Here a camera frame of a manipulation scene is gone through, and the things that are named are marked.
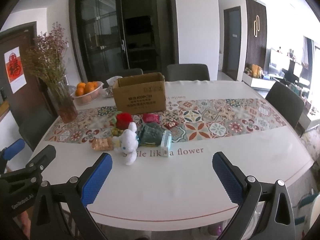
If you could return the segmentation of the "orange biscuit snack packet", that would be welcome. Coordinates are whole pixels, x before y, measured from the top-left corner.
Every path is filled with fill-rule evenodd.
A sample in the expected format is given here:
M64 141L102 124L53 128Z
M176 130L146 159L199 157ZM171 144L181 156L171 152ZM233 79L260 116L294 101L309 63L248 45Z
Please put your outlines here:
M113 150L112 138L95 138L92 142L92 148L96 151L111 151Z

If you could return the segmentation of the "white plush bunny toy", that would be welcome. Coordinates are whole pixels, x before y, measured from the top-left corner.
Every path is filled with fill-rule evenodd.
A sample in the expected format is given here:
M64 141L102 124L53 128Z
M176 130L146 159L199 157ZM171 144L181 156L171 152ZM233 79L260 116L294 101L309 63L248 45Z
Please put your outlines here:
M125 165L130 166L136 161L139 142L135 122L130 122L128 128L123 131L121 136L114 136L112 142L114 152L125 154Z

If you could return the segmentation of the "green yellow small toy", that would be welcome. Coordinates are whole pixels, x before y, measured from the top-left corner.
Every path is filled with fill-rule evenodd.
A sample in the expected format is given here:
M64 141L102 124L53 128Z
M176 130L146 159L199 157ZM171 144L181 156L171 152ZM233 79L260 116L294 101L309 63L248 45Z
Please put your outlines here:
M114 127L114 128L111 129L111 133L112 133L112 135L113 135L114 137L119 137L119 136L122 135L123 130Z

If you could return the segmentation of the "red fuzzy strawberry plush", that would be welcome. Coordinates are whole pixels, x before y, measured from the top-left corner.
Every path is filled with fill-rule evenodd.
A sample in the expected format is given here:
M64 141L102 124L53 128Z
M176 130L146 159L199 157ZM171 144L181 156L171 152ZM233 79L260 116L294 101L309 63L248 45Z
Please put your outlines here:
M128 129L129 124L133 122L132 115L122 112L116 115L116 128L120 130Z

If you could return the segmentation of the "teal tissue pack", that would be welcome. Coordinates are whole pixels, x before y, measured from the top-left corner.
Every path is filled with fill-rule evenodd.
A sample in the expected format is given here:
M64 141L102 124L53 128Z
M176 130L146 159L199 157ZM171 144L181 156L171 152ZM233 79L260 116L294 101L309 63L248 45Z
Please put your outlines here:
M170 148L172 143L172 134L170 131L164 131L161 144L160 144L160 153L163 157L169 157L170 155Z

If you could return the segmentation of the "dark green knitted cloth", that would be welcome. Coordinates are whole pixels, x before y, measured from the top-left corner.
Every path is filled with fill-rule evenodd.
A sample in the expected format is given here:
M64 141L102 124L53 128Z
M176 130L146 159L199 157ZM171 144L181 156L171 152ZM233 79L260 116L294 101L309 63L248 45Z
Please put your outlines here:
M156 122L143 123L138 131L139 146L157 147L161 144L164 129Z

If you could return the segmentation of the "pink red snack packet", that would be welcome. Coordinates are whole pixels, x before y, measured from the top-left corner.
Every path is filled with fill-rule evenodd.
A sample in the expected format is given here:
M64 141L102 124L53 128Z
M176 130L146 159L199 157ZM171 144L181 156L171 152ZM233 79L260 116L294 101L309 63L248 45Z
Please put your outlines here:
M155 113L144 113L142 115L142 119L145 123L160 123L160 116L158 114Z

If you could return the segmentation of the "red white snack bag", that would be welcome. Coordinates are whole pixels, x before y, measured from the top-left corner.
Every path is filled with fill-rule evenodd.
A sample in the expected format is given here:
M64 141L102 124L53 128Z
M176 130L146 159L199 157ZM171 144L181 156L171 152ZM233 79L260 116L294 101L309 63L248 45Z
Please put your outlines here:
M176 121L169 121L169 122L166 122L164 124L164 127L168 130L171 130L172 128L176 127L178 125L178 122Z

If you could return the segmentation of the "patterned table runner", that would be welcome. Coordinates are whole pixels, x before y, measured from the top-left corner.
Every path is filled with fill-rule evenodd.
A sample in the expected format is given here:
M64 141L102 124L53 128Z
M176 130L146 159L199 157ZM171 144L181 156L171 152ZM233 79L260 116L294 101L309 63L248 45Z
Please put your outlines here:
M68 124L57 119L45 141L86 143L94 138L119 136L116 106L78 111ZM262 132L286 125L285 120L262 99L170 100L167 109L156 113L153 128L169 130L173 142L217 139Z

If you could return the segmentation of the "floral tissue pouch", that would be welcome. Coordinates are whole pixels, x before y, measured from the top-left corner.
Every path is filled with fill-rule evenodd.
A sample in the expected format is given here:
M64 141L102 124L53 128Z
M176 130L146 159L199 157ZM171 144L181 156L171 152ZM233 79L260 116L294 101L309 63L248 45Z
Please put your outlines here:
M122 76L113 76L106 80L107 88L105 89L104 96L106 98L113 97L113 85L117 82L118 79L121 79Z

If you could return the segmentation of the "brown cardboard box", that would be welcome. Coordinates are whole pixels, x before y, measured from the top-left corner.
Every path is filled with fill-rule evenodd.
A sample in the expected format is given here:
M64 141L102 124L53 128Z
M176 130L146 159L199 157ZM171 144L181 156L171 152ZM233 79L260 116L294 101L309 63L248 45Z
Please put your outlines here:
M161 73L118 79L113 85L117 110L132 115L166 110L165 81Z

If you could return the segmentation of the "glass vase with dried flowers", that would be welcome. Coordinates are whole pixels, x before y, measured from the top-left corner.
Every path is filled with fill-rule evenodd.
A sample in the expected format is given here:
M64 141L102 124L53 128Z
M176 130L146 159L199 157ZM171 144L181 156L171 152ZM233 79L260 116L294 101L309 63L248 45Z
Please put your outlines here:
M67 124L74 121L78 113L65 83L67 39L64 32L62 25L55 22L50 32L37 35L34 45L26 50L23 63L30 74L47 85L58 115Z

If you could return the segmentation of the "dark chair left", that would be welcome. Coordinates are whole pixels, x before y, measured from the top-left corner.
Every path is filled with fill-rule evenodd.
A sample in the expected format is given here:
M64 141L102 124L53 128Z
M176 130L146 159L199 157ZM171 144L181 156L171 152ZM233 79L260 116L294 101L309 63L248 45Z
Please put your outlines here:
M127 76L142 75L142 74L143 74L143 70L140 68L133 68L133 69L116 71L116 72L109 72L107 74L104 74L102 77L102 82L104 83L103 88L107 88L109 86L107 84L107 80L114 77L114 76L127 77Z

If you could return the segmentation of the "dark chair middle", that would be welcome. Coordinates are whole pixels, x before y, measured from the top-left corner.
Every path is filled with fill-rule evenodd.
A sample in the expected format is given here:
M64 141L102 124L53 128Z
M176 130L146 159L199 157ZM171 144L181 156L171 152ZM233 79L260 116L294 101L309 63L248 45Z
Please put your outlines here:
M205 64L170 64L164 69L165 79L172 81L209 81L208 67Z

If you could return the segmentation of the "black glass cabinet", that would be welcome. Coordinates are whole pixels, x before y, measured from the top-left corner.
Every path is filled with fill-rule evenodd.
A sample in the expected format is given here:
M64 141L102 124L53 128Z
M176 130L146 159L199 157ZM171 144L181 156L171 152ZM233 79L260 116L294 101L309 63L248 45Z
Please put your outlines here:
M178 63L175 0L68 0L80 78L122 71L163 73Z

